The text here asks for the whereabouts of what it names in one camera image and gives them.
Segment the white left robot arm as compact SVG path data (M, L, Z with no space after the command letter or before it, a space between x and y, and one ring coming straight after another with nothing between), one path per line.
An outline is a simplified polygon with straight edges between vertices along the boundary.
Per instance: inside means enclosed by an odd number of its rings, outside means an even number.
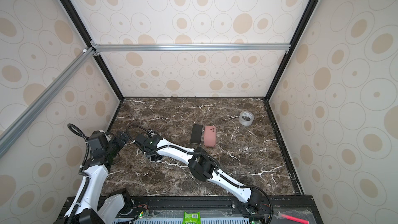
M83 135L87 152L79 174L83 177L78 193L62 219L64 224L112 224L118 215L133 210L133 201L123 188L110 193L98 206L103 184L119 151L129 140L124 132L116 134L95 131Z

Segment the black smartphone without case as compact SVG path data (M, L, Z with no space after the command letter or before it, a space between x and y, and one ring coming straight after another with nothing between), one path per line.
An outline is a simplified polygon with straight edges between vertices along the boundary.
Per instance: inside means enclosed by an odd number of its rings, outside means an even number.
M192 127L190 143L201 144L202 141L203 126L201 124L194 124Z

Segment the phone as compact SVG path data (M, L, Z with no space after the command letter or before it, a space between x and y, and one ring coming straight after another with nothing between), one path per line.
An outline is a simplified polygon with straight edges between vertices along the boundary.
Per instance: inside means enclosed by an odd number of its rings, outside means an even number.
M216 139L217 139L216 127L206 126L204 129L204 145L206 147L215 147Z

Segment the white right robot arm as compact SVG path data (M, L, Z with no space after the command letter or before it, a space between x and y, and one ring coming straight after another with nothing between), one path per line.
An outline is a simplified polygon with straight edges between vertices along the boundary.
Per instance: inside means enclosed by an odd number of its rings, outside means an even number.
M263 192L255 186L244 185L221 169L219 162L202 147L196 149L182 147L158 135L146 137L138 135L132 142L153 161L170 157L186 164L199 181L210 181L235 196L241 203L256 211L262 206Z

